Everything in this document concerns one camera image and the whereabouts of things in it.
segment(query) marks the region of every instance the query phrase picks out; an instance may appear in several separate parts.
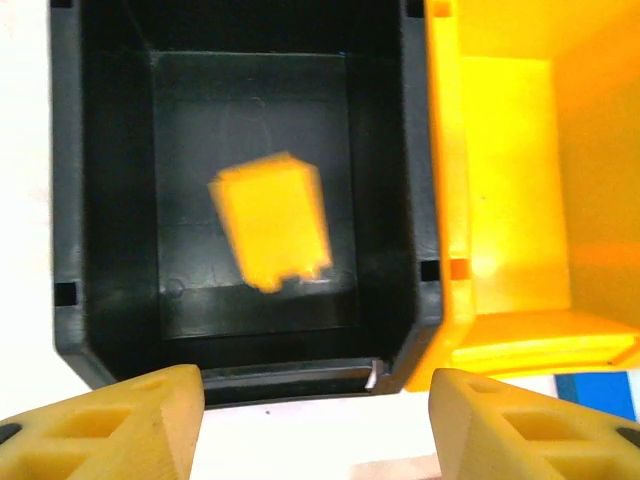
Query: yellow container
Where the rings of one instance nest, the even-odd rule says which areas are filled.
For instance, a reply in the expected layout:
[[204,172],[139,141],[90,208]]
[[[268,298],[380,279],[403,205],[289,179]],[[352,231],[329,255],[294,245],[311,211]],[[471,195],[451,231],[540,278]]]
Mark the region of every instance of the yellow container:
[[427,0],[445,318],[407,388],[640,363],[640,0]]

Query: bin floor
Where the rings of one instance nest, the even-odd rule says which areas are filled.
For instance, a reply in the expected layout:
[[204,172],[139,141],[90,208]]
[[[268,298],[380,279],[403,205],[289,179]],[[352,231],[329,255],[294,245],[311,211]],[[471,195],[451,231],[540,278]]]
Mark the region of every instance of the bin floor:
[[[164,338],[353,325],[344,58],[158,52],[153,61]],[[320,171],[334,267],[265,295],[243,282],[207,184],[223,168],[279,151]]]
[[476,312],[571,305],[551,63],[463,58]]

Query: yellow plastic piece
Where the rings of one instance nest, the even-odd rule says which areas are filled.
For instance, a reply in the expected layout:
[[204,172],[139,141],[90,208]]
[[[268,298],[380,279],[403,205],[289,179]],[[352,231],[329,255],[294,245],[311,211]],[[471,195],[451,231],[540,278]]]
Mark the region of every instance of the yellow plastic piece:
[[437,370],[429,415],[444,480],[640,478],[640,425],[486,377]]
[[2,480],[187,480],[204,411],[200,371],[160,370],[0,422]]
[[640,363],[640,0],[427,0],[438,367]]
[[280,153],[221,171],[209,190],[244,280],[262,292],[331,266],[318,171]]

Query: blue object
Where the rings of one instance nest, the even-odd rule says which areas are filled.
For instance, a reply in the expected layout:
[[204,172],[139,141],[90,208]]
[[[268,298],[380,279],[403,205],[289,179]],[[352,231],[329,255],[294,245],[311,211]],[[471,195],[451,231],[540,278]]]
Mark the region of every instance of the blue object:
[[556,375],[558,398],[636,421],[626,372]]

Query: black container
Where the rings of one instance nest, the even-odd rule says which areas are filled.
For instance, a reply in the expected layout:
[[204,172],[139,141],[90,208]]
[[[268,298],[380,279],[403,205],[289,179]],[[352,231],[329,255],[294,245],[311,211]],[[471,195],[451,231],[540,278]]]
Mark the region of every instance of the black container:
[[[410,3],[52,3],[55,342],[90,386],[194,363],[209,407],[402,388],[441,321]],[[279,151],[320,171],[334,268],[263,295],[207,183]]]

